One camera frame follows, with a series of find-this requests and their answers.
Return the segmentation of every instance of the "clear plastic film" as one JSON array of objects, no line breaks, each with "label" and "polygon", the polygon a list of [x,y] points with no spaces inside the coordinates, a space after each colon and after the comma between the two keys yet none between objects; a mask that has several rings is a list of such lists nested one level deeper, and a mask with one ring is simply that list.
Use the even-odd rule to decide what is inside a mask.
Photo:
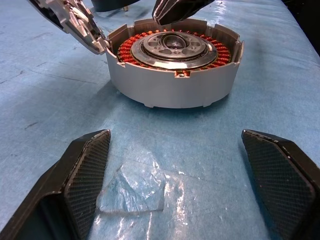
[{"label": "clear plastic film", "polygon": [[149,240],[159,234],[185,239],[184,188],[179,174],[159,169],[156,162],[126,161],[97,198],[89,239]]},{"label": "clear plastic film", "polygon": [[159,169],[141,164],[137,171],[125,163],[99,194],[97,207],[105,214],[162,211],[165,185],[165,175]]}]

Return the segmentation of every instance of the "reflective metal surface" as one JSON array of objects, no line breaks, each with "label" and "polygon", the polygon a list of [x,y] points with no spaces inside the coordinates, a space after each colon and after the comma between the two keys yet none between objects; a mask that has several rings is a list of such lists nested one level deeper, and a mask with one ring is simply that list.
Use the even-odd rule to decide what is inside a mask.
[{"label": "reflective metal surface", "polygon": [[144,64],[168,70],[199,68],[217,57],[217,49],[212,43],[177,31],[163,31],[141,38],[132,45],[131,53]]},{"label": "reflective metal surface", "polygon": [[94,54],[104,54],[110,47],[103,31],[82,0],[28,0],[47,20],[65,33],[70,33]]}]

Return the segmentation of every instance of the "textured rubber pad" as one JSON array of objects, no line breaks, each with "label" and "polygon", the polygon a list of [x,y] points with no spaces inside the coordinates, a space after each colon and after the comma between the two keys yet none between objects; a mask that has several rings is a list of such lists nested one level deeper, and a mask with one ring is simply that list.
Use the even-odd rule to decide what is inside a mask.
[{"label": "textured rubber pad", "polygon": [[83,147],[78,164],[65,186],[64,196],[69,204],[76,226],[85,239],[96,209],[96,200],[104,180],[110,136],[101,132]]},{"label": "textured rubber pad", "polygon": [[36,182],[0,240],[84,240],[102,188],[110,130],[72,141],[61,159]]},{"label": "textured rubber pad", "polygon": [[249,130],[242,140],[262,202],[283,239],[293,239],[316,198],[314,187],[278,140]]}]

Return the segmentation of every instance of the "cylindrical housing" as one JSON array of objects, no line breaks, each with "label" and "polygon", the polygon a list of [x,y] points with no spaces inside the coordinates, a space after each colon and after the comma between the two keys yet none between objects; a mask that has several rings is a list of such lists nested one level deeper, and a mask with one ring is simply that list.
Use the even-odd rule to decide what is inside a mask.
[{"label": "cylindrical housing", "polygon": [[[189,76],[177,74],[175,70],[119,62],[117,50],[125,40],[135,34],[163,29],[193,31],[212,37],[228,47],[231,61],[216,68],[191,70]],[[232,89],[244,49],[244,43],[239,42],[239,37],[224,26],[216,24],[211,27],[207,26],[206,21],[196,19],[165,26],[157,25],[153,19],[136,21],[131,27],[124,25],[108,36],[112,48],[107,50],[106,57],[111,81],[121,93],[150,108],[209,106],[228,95]]]}]

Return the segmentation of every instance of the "copper winding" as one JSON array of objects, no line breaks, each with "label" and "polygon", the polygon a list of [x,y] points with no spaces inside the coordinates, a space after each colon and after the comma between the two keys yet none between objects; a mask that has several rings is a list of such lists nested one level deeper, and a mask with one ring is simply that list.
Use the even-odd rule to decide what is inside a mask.
[{"label": "copper winding", "polygon": [[[125,62],[125,63],[130,63],[130,64],[134,64],[137,66],[141,66],[141,67],[145,67],[145,68],[151,68],[151,66],[145,65],[141,62],[138,62],[131,54],[131,47],[134,44],[135,41],[137,41],[140,38],[144,38],[150,34],[153,34],[153,31],[148,31],[148,32],[143,32],[140,34],[136,34],[135,36],[130,37],[129,39],[127,39],[126,41],[124,41],[121,46],[118,48],[118,58],[121,62]],[[216,50],[217,50],[217,58],[215,59],[214,62],[209,63],[206,66],[203,66],[201,68],[201,70],[205,70],[205,69],[212,69],[212,68],[217,68],[217,67],[221,67],[223,65],[226,65],[230,62],[230,52],[228,50],[228,48],[226,46],[224,46],[221,42],[218,42],[217,40],[213,39],[210,36],[206,36],[204,34],[199,34],[197,32],[190,32],[190,31],[186,31],[187,34],[193,34],[195,36],[198,36],[200,38],[203,38],[209,42],[211,42]],[[182,73],[185,76],[189,76],[190,75],[190,71],[186,71],[183,70]]]}]

